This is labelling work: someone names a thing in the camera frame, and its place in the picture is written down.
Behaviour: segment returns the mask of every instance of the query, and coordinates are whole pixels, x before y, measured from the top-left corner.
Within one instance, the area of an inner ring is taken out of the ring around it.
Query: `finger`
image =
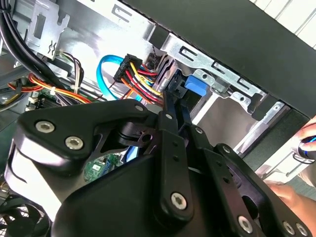
[[[316,135],[316,123],[302,128],[300,131],[298,131],[298,133],[296,133],[295,136],[299,140],[303,140],[304,138],[312,137],[315,135]]]
[[[314,118],[312,118],[311,120],[309,120],[308,123],[306,123],[303,127],[309,126],[313,123],[316,123],[316,116]]]
[[[292,200],[295,196],[295,191],[291,186],[272,184],[269,187],[281,199]]]
[[[302,144],[300,147],[304,151],[313,152],[313,151],[316,151],[316,142],[305,143],[305,144]]]

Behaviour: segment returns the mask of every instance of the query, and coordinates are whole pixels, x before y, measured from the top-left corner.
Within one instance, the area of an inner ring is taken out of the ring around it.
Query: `orange wire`
[[[11,85],[10,83],[8,83],[8,86],[12,89],[12,90],[16,90],[16,87]],[[34,91],[39,91],[39,90],[43,90],[43,87],[36,85],[36,86],[31,86],[31,87],[27,87],[27,86],[23,86],[22,87],[22,92],[34,92]]]
[[[45,82],[38,80],[35,77],[35,75],[33,75],[33,74],[29,74],[29,80],[31,82],[35,83],[35,84],[38,84],[38,85],[44,87],[44,88],[47,88],[47,89],[51,89],[52,88],[51,85],[46,84]],[[83,97],[81,95],[72,93],[70,91],[62,90],[62,89],[59,89],[59,88],[56,88],[55,91],[58,92],[58,93],[64,94],[64,95],[68,95],[68,96],[70,96],[72,98],[75,98],[75,99],[77,99],[77,100],[79,100],[79,101],[81,101],[83,103],[91,103],[91,101],[88,100],[87,98],[85,98],[85,97]]]
[[[127,99],[131,94],[133,94],[134,93],[134,91],[130,91],[126,96],[125,96],[125,98]]]
[[[150,102],[149,100],[147,100],[146,98],[144,98],[140,93],[138,93],[138,91],[136,91],[133,87],[131,87],[123,78],[121,79],[122,82],[124,83],[124,85],[126,85],[129,89],[131,89],[133,92],[135,92],[136,94],[138,94],[140,97],[142,97],[147,103],[152,104],[152,102]]]
[[[42,81],[39,81],[38,79],[34,78],[34,76],[31,76],[32,77],[32,80],[34,81],[34,83],[38,83],[38,84],[41,84],[43,87],[48,87],[48,89],[51,89],[52,86],[42,82]],[[72,93],[70,91],[66,91],[66,90],[62,90],[62,89],[56,89],[57,92],[61,92],[61,93],[64,93],[66,95],[69,95],[71,97],[76,97],[78,99],[81,99],[81,100],[84,100],[85,102],[87,103],[91,103],[91,101],[89,101],[88,99],[86,99],[85,97],[81,96],[81,95],[78,95],[78,94],[75,94],[75,93]]]

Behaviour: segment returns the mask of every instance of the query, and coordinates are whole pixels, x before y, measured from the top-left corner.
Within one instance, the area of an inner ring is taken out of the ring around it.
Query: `green circuit board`
[[[84,180],[90,183],[112,171],[115,167],[120,165],[120,158],[120,154],[106,154],[105,156],[88,162],[84,169]]]

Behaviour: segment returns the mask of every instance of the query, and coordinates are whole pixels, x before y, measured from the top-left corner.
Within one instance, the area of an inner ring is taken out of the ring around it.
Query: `wire bundle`
[[[126,76],[121,80],[122,82],[133,92],[141,96],[147,103],[157,104],[162,106],[163,100],[160,92],[155,91],[148,83],[153,83],[154,81],[140,75],[135,68],[133,63],[130,63],[132,70],[126,70]],[[151,76],[157,76],[154,73],[141,71],[144,74],[150,74]]]
[[[60,94],[65,95],[67,97],[73,98],[73,99],[78,100],[84,104],[91,103],[90,100],[88,100],[87,98],[85,98],[82,95],[78,95],[78,94],[72,93],[72,92],[67,91],[67,90],[59,89],[59,88],[53,87],[53,86],[51,86],[43,81],[40,81],[39,79],[37,79],[35,77],[34,74],[29,74],[29,80],[30,80],[30,82],[37,84],[43,88],[46,88],[46,89],[49,89],[51,91],[54,91],[55,93],[60,93]]]
[[[57,52],[61,57],[65,58],[67,61],[70,61],[75,66],[75,88],[74,92],[76,94],[79,94],[80,86],[84,78],[84,70],[81,66],[80,61],[75,58],[73,55],[67,52],[59,51]]]
[[[46,81],[47,83],[50,83],[51,85],[60,89],[65,89],[53,71],[25,44],[19,32],[15,28],[12,16],[10,14],[11,7],[8,0],[0,0],[0,9],[1,37],[13,57],[40,80]],[[56,97],[65,105],[73,104],[71,100],[63,95],[56,94]]]
[[[117,64],[117,65],[120,65],[121,63],[123,62],[123,58],[121,57],[118,57],[118,56],[115,56],[115,55],[106,55],[104,56],[99,65],[98,65],[98,68],[97,68],[97,82],[98,82],[98,85],[99,85],[99,88],[100,90],[102,91],[102,93],[104,94],[104,97],[107,99],[107,100],[117,100],[119,98],[117,98],[111,91],[110,91],[110,88],[107,87],[107,85],[105,84],[104,80],[103,80],[103,75],[102,75],[102,64],[103,63],[114,63],[114,64]],[[149,71],[146,66],[143,64],[141,66],[141,69],[138,70],[138,73],[140,74],[140,77],[143,78],[143,80],[145,80],[147,83],[149,84],[152,84],[154,83],[155,81],[153,79],[150,79],[148,77],[156,77],[158,74],[156,72],[151,72]],[[130,96],[130,92],[132,91],[132,93],[134,91],[137,91],[136,88],[133,88],[133,85],[131,83],[127,83],[128,84],[128,88],[130,89],[125,95],[123,95],[121,97],[121,99],[123,98],[128,98]],[[136,100],[141,100],[142,97],[139,97],[137,96],[136,97]]]
[[[12,89],[12,90],[16,90],[16,87],[14,85],[12,85],[11,83],[8,84],[8,86]],[[34,92],[34,91],[40,91],[43,90],[42,86],[39,85],[35,85],[35,86],[23,86],[21,92]]]

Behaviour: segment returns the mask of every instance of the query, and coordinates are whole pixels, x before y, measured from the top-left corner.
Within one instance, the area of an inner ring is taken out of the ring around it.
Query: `connector plug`
[[[123,62],[120,64],[118,71],[115,73],[114,80],[116,82],[122,83],[121,78],[126,75],[125,71],[132,68],[130,63],[133,63],[136,70],[139,70],[143,64],[143,60],[130,54],[126,55]]]

